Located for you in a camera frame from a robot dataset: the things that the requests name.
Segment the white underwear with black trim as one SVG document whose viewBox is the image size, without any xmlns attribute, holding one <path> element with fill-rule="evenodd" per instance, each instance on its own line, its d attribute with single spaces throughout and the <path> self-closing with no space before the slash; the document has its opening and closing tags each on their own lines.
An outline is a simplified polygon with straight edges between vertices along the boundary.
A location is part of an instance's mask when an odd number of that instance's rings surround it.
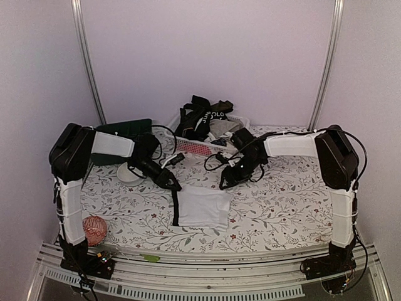
<svg viewBox="0 0 401 301">
<path fill-rule="evenodd" d="M 172 199 L 172 226 L 227 231 L 232 194 L 206 187 L 183 186 L 180 191 L 172 191 Z"/>
</svg>

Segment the left robot arm white sleeves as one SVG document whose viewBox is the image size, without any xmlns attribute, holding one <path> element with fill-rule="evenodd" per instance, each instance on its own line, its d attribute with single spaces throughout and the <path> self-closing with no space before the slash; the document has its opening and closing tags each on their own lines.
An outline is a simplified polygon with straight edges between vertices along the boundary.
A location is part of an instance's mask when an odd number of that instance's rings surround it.
<svg viewBox="0 0 401 301">
<path fill-rule="evenodd" d="M 155 165 L 152 156 L 158 146 L 150 132 L 121 136 L 75 123 L 65 127 L 49 154 L 55 181 L 54 203 L 65 245 L 75 248 L 88 244 L 83 229 L 81 187 L 92 155 L 119 157 L 148 176 L 149 167 Z"/>
</svg>

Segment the robot arm white sleeves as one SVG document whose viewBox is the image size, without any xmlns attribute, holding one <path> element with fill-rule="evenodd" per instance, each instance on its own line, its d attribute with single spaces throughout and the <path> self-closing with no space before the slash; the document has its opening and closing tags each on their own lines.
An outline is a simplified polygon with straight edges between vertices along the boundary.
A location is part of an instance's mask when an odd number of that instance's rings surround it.
<svg viewBox="0 0 401 301">
<path fill-rule="evenodd" d="M 150 132 L 121 136 L 75 123 L 65 127 L 49 154 L 55 181 L 54 203 L 65 245 L 75 248 L 88 244 L 83 229 L 81 187 L 92 155 L 119 157 L 148 176 L 149 167 L 155 165 L 152 156 L 158 146 Z"/>
<path fill-rule="evenodd" d="M 330 253 L 349 253 L 357 235 L 359 158 L 338 125 L 311 132 L 269 132 L 253 141 L 268 157 L 303 156 L 318 160 L 332 204 Z"/>
</svg>

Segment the right robot arm white sleeves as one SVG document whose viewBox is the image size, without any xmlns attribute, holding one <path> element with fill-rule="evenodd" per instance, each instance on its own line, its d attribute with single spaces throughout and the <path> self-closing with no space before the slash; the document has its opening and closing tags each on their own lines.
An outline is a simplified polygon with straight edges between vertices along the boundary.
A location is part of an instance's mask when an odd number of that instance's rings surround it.
<svg viewBox="0 0 401 301">
<path fill-rule="evenodd" d="M 332 204 L 330 253 L 349 253 L 357 235 L 359 158 L 338 125 L 311 132 L 269 132 L 253 141 L 268 157 L 303 156 L 318 160 Z"/>
</svg>

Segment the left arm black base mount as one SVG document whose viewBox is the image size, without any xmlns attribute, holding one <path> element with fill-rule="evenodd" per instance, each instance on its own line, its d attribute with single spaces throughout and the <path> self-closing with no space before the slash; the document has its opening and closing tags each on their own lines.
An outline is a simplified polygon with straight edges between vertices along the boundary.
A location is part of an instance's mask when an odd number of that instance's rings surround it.
<svg viewBox="0 0 401 301">
<path fill-rule="evenodd" d="M 85 238 L 77 245 L 67 243 L 59 238 L 63 250 L 63 259 L 60 267 L 86 276 L 110 280 L 113 275 L 115 261 L 110 254 L 102 251 L 100 256 L 88 253 L 88 240 Z"/>
</svg>

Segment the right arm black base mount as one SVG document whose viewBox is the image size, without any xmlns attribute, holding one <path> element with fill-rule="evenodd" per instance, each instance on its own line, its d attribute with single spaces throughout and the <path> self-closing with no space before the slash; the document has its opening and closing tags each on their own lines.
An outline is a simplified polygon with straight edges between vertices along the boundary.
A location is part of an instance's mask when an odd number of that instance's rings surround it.
<svg viewBox="0 0 401 301">
<path fill-rule="evenodd" d="M 329 245 L 329 253 L 321 257 L 307 258 L 300 264 L 300 271 L 307 280 L 348 272 L 357 267 L 353 253 L 346 248 Z"/>
</svg>

